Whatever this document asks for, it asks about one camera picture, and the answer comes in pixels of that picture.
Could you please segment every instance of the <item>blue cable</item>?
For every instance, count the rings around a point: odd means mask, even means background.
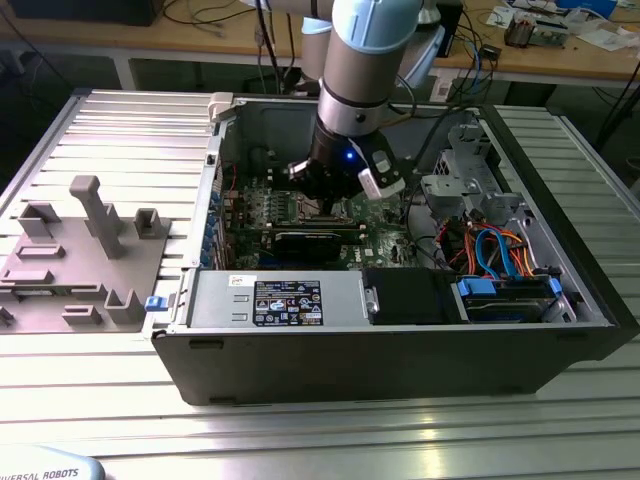
[[[470,40],[467,40],[467,43],[469,45],[471,45],[471,48],[473,49],[473,55],[476,58],[476,77],[473,79],[473,82],[471,83],[471,93],[476,93],[475,89],[476,86],[478,85],[478,80],[480,80],[480,53],[478,52],[478,48],[476,47],[476,44],[471,42]]]
[[[507,248],[507,242],[504,237],[498,230],[494,230],[492,228],[487,228],[481,231],[476,237],[476,257],[478,258],[478,265],[485,269],[485,271],[491,275],[494,280],[500,280],[500,276],[493,270],[489,265],[484,261],[484,257],[482,256],[482,240],[484,237],[493,233],[498,239],[498,244],[500,245],[500,256],[502,257],[502,264],[504,265],[504,269],[507,272],[507,275],[511,277],[519,277],[518,271],[516,267],[513,266],[511,260],[509,260],[509,249]]]

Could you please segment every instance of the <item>warning label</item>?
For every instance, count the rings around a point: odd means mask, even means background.
[[[323,324],[320,282],[256,282],[254,299],[259,327]]]

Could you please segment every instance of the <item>wooden desk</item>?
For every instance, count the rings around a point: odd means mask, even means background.
[[[228,3],[226,0],[193,0],[194,8]],[[182,60],[203,63],[257,63],[258,49],[254,40],[256,15],[247,13],[221,23],[221,36],[192,25],[180,25],[159,16],[150,27],[71,22],[58,20],[24,20],[15,18],[13,10],[0,0],[0,5],[16,27],[43,52],[110,57],[124,90],[136,90],[135,75],[130,60]],[[203,14],[202,18],[220,18],[250,7],[234,5]],[[186,2],[179,1],[170,8],[174,18],[189,21]],[[293,17],[293,36],[296,54],[300,55],[302,19]],[[291,59],[286,17],[274,15],[276,52],[279,63],[287,65]],[[6,22],[0,18],[0,50],[25,50]]]
[[[193,0],[194,7],[214,6],[223,0]],[[497,0],[469,2],[469,17],[474,28],[486,43],[502,48],[502,55],[494,78],[507,81],[525,81],[551,84],[573,84],[618,87],[626,83],[636,60],[629,49],[607,52],[572,37],[565,48],[529,47],[517,49],[504,45],[504,30],[484,24]],[[15,19],[11,9],[0,0],[5,11],[20,31],[47,52],[108,56],[113,59],[123,89],[135,89],[130,60],[134,58],[183,60],[212,63],[255,64],[257,48],[254,42],[255,15],[247,13],[223,22],[222,36],[202,31],[191,25],[179,25],[159,17],[151,27],[129,27],[116,24],[65,22],[51,20]],[[212,10],[205,18],[223,17],[247,7],[240,2],[220,10]],[[170,9],[172,16],[188,20],[185,1]],[[640,21],[640,13],[618,9],[613,20]],[[281,64],[287,64],[291,50],[284,15],[274,16],[276,51]],[[296,55],[301,53],[301,19],[293,18]],[[24,44],[15,37],[0,19],[0,49],[24,50]],[[434,92],[446,90],[452,80],[464,76],[470,59],[463,43],[456,41],[449,58],[437,59],[432,74],[438,77]],[[437,95],[434,100],[441,100]]]

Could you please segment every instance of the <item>motherboard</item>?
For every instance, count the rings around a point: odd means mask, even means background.
[[[229,268],[272,270],[417,266],[406,234],[403,202],[364,195],[322,212],[317,200],[252,178],[227,193],[224,218]]]

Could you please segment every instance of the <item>blue plastic clip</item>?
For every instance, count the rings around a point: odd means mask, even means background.
[[[469,295],[495,295],[496,287],[489,278],[463,278],[458,282],[458,291],[461,297]]]
[[[146,312],[166,312],[169,310],[169,299],[165,297],[147,297],[144,302]]]
[[[556,297],[562,295],[562,284],[560,283],[560,280],[557,278],[551,278],[551,280],[549,280],[549,286]]]

